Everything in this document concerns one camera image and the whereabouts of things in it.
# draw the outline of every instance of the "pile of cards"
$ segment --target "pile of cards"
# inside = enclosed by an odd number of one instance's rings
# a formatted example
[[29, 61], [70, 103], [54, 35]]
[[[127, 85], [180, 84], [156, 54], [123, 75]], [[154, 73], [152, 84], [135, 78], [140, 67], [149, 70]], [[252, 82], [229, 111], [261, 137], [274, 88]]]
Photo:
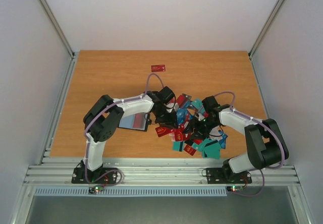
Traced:
[[[158, 137], [169, 135], [172, 137], [173, 150], [174, 151], [185, 151], [190, 155], [194, 155], [197, 151], [201, 152], [203, 157], [220, 158], [220, 150], [226, 148], [227, 134], [223, 133], [218, 128], [212, 129], [212, 135], [220, 137], [210, 137], [205, 140], [190, 140], [191, 134], [183, 134], [183, 131], [187, 127], [189, 120], [193, 117], [203, 120], [207, 117], [207, 113], [203, 107], [202, 101], [200, 99], [195, 99], [191, 101], [191, 96], [182, 94], [180, 95], [176, 102], [170, 102], [167, 106], [173, 107], [177, 112], [177, 129], [170, 129], [166, 127], [157, 127], [155, 130]], [[194, 110], [194, 115], [190, 113], [188, 109]]]

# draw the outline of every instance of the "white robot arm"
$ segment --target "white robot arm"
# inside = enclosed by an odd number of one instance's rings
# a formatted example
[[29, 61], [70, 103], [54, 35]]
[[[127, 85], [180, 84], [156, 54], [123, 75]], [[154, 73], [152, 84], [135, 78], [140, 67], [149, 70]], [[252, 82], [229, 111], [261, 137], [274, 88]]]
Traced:
[[[153, 113], [156, 117], [155, 122], [160, 126], [177, 128], [176, 112], [166, 107], [166, 104], [174, 96], [172, 90], [167, 86], [159, 92], [149, 91], [147, 94], [125, 99], [112, 99], [108, 95], [102, 96], [83, 119], [85, 128], [88, 129], [86, 133], [87, 152], [82, 164], [86, 169], [84, 171], [88, 171], [88, 175], [100, 171], [104, 145], [116, 130], [119, 121], [124, 117], [137, 113]], [[213, 96], [205, 98], [202, 103], [208, 116], [202, 121], [198, 118], [190, 121], [185, 130], [192, 133], [191, 139], [204, 140], [217, 126], [231, 127], [246, 136], [247, 153], [224, 162], [223, 169], [226, 179], [230, 180], [232, 176], [244, 171], [262, 169], [281, 160], [282, 155], [275, 138], [257, 122], [265, 124], [276, 134], [283, 146], [285, 159], [288, 158], [287, 147], [274, 120], [262, 121], [252, 117], [247, 118], [242, 113], [238, 114], [238, 111], [229, 105], [218, 104]], [[109, 113], [109, 115], [107, 117], [100, 115], [93, 121], [102, 111]], [[269, 138], [269, 142], [265, 144], [263, 138]]]

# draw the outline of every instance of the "white enclosure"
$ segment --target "white enclosure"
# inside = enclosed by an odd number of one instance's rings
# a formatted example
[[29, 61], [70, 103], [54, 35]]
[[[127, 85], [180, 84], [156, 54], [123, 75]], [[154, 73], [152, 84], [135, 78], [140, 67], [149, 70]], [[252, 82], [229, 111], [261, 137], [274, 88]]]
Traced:
[[[43, 153], [71, 61], [68, 43], [74, 52], [252, 50], [268, 115], [281, 128], [288, 163], [321, 223], [323, 0], [286, 0], [281, 8], [277, 0], [46, 1], [47, 11], [39, 0], [0, 0], [1, 223], [12, 220], [27, 168]], [[279, 12], [254, 54], [273, 8]]]
[[70, 57], [38, 0], [0, 0], [0, 222], [37, 164]]
[[280, 123], [315, 223], [321, 223], [323, 0], [286, 0], [254, 56], [269, 115]]
[[74, 51], [249, 51], [276, 1], [47, 0]]

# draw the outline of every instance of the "gray floor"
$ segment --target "gray floor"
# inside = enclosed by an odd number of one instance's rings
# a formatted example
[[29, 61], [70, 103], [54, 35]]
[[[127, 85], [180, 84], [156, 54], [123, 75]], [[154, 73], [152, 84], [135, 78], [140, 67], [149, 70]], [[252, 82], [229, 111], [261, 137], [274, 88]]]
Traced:
[[41, 197], [35, 196], [28, 224], [298, 223], [287, 188], [262, 195], [228, 197]]

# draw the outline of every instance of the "wooden table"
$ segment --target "wooden table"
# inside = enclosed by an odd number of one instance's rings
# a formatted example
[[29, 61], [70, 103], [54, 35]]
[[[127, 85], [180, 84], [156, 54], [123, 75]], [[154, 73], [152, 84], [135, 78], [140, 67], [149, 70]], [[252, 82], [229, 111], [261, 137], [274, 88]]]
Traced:
[[[245, 51], [81, 51], [50, 156], [83, 156], [82, 119], [93, 104], [104, 94], [127, 98], [142, 93], [151, 65], [160, 64], [165, 64], [166, 71], [158, 74], [176, 95], [185, 93], [202, 100], [221, 91], [234, 91], [238, 110], [265, 118]], [[161, 89], [157, 78], [151, 78], [149, 89]], [[231, 95], [217, 97], [220, 104], [231, 99]], [[104, 157], [191, 157], [173, 151], [171, 137], [157, 137], [155, 127], [149, 126], [147, 132], [117, 129], [105, 146]], [[224, 130], [227, 149], [221, 150], [221, 157], [245, 152], [244, 136], [229, 127]]]

